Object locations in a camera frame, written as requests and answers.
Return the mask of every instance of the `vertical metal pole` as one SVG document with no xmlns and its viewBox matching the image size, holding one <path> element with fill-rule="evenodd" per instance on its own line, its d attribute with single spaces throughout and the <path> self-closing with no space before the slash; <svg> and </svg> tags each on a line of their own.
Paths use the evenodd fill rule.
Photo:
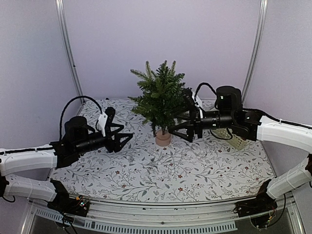
<svg viewBox="0 0 312 234">
<path fill-rule="evenodd" d="M 63 0 L 56 0 L 56 6 L 57 6 L 57 12 L 58 12 L 59 25 L 60 25 L 60 29 L 62 32 L 63 41 L 64 41 L 66 54 L 67 54 L 68 62 L 70 65 L 74 85 L 76 88 L 77 95 L 81 96 L 81 95 L 83 95 L 83 93 L 82 93 L 81 84 L 80 84 L 80 81 L 78 78 L 72 49 L 71 49 L 70 42 L 69 42 L 69 36 L 68 36 L 67 25 L 66 25 L 66 20 L 65 20 L 65 13 L 64 13 Z"/>
<path fill-rule="evenodd" d="M 254 40 L 254 45 L 253 45 L 253 53 L 252 53 L 252 56 L 251 56 L 251 59 L 250 59 L 250 63 L 249 63 L 248 71 L 247 71 L 247 76 L 246 76 L 244 87 L 243 87 L 243 91 L 242 91 L 242 101 L 243 101 L 243 103 L 246 100 L 248 89 L 249 89 L 249 86 L 251 84 L 252 76 L 253 76 L 253 73 L 254 73 L 254 67 L 255 67 L 255 64 L 256 64 L 256 59 L 257 59 L 258 50 L 259 50 L 259 47 L 260 47 L 260 41 L 261 41 L 261 38 L 262 38 L 262 32 L 263 32 L 264 23 L 265 23 L 265 16 L 266 16 L 266 13 L 267 13 L 267 6 L 268 6 L 268 0 L 261 0 L 260 11 L 259 11 L 259 18 L 258 18 L 257 33 L 256 33 L 256 37 L 255 37 L 255 40 Z"/>
</svg>

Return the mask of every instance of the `pink pot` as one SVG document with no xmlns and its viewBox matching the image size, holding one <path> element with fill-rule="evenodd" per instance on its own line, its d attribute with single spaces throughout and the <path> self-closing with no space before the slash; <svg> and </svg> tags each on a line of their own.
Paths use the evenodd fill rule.
<svg viewBox="0 0 312 234">
<path fill-rule="evenodd" d="M 155 142 L 161 147 L 168 146 L 171 142 L 171 134 L 166 131 L 165 135 L 163 135 L 162 131 L 158 130 L 156 132 Z"/>
</svg>

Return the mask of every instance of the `plant pot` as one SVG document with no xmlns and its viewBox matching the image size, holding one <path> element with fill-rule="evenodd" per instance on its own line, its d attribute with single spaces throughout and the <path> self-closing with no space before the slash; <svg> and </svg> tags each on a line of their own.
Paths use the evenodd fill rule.
<svg viewBox="0 0 312 234">
<path fill-rule="evenodd" d="M 155 142 L 161 147 L 168 146 L 171 142 L 171 134 L 166 131 L 165 135 L 163 135 L 162 130 L 158 130 L 156 132 Z"/>
</svg>

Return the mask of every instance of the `table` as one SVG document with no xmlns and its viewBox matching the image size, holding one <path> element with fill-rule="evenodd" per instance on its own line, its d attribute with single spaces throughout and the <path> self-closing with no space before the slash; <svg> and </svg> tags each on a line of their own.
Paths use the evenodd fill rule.
<svg viewBox="0 0 312 234">
<path fill-rule="evenodd" d="M 128 99 L 98 100 L 105 109 L 116 110 L 115 123 L 134 137 L 118 153 L 102 148 L 86 153 L 67 168 L 54 169 L 50 178 L 63 183 L 70 194 L 107 200 L 150 203 L 181 203 L 227 200 L 254 196 L 274 172 L 262 145 L 251 142 L 237 150 L 225 140 L 204 131 L 193 143 L 173 137 L 159 147 L 144 118 L 131 112 Z M 204 109 L 213 100 L 203 100 Z M 95 125 L 97 106 L 87 101 L 80 113 Z"/>
</svg>

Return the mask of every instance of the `potted plant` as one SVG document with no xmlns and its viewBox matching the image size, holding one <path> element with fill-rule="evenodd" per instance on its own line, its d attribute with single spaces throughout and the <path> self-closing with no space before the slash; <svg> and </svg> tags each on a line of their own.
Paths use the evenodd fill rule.
<svg viewBox="0 0 312 234">
<path fill-rule="evenodd" d="M 185 107 L 182 97 L 184 84 L 183 73 L 176 74 L 176 61 L 171 68 L 164 61 L 154 72 L 146 61 L 146 73 L 131 69 L 131 73 L 140 78 L 137 85 L 143 92 L 138 97 L 129 97 L 137 106 L 132 109 L 135 114 L 140 114 L 146 119 L 143 124 L 151 123 L 156 144 L 167 146 L 171 142 L 168 127 L 175 125 L 175 114 Z"/>
</svg>

